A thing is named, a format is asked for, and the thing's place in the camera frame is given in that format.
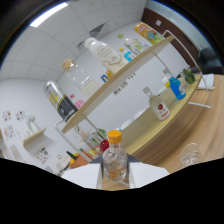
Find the blue bottle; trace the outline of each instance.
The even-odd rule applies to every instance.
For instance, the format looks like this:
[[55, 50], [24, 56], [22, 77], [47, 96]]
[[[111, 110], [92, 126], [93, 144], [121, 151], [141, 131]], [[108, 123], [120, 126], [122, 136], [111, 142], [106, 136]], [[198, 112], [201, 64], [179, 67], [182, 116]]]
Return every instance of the blue bottle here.
[[176, 98], [178, 100], [183, 99], [186, 96], [186, 92], [184, 87], [181, 85], [181, 82], [178, 79], [172, 77], [169, 73], [166, 73], [166, 75], [170, 81], [170, 88], [172, 89]]

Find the ceiling light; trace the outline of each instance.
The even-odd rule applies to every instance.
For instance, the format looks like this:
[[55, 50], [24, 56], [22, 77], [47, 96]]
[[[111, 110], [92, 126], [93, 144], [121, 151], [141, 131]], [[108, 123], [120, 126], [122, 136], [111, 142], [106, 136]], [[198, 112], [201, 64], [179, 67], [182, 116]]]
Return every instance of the ceiling light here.
[[53, 15], [54, 13], [56, 13], [57, 11], [59, 11], [60, 9], [63, 9], [67, 5], [68, 4], [64, 2], [64, 3], [61, 3], [60, 5], [55, 6], [54, 8], [48, 10], [47, 12], [45, 12], [44, 14], [42, 14], [41, 16], [39, 16], [36, 20], [34, 20], [30, 24], [30, 26], [38, 27], [42, 22], [44, 22], [44, 20], [46, 20], [48, 17], [50, 17], [51, 15]]

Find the shelf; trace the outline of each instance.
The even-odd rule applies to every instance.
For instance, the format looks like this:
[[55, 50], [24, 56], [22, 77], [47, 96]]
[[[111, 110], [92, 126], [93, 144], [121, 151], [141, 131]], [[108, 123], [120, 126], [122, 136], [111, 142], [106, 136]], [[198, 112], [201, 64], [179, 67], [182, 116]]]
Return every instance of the shelf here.
[[44, 129], [42, 129], [42, 130], [36, 132], [35, 134], [29, 136], [28, 138], [25, 138], [25, 139], [23, 140], [23, 146], [29, 144], [30, 142], [32, 142], [32, 141], [35, 140], [36, 138], [38, 138], [38, 137], [40, 137], [41, 135], [43, 135], [44, 132], [45, 132], [45, 130], [46, 130], [46, 128], [44, 128]]
[[177, 100], [170, 88], [162, 94], [161, 97], [170, 110], [170, 116], [166, 120], [160, 121], [149, 107], [122, 131], [121, 146], [127, 153], [133, 156], [135, 153], [139, 153], [175, 121], [176, 115], [184, 109], [197, 89], [202, 75], [195, 75], [195, 78], [196, 81], [190, 86], [187, 86], [182, 78], [179, 79], [186, 91], [186, 96], [182, 100]]
[[104, 83], [89, 99], [88, 101], [67, 121], [62, 133], [67, 133], [75, 125], [83, 121], [102, 101], [104, 101], [122, 82], [130, 77], [145, 63], [157, 55], [165, 46], [172, 40], [173, 36], [169, 36], [160, 40], [157, 44], [146, 49], [140, 55], [135, 57], [132, 61], [122, 67], [112, 78]]

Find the orange bottle cap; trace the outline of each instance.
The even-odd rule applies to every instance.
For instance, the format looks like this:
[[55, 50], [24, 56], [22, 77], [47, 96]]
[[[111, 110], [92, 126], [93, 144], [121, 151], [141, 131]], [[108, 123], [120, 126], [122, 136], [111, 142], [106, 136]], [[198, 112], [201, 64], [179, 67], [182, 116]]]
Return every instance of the orange bottle cap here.
[[108, 142], [111, 144], [118, 144], [121, 142], [121, 132], [117, 130], [112, 130], [108, 132]]

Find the table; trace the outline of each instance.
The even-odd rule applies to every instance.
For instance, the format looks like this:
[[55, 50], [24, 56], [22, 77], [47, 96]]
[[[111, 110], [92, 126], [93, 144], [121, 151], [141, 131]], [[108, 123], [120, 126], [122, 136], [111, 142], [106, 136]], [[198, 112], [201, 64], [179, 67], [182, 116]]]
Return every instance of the table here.
[[[163, 167], [170, 174], [181, 170], [181, 150], [190, 143], [201, 148], [203, 162], [224, 156], [224, 76], [215, 75], [215, 90], [209, 91], [212, 109], [186, 104], [175, 121], [150, 145], [132, 156], [141, 162]], [[191, 102], [209, 104], [206, 90], [196, 90]], [[103, 177], [102, 190], [125, 190], [121, 183], [112, 183]]]

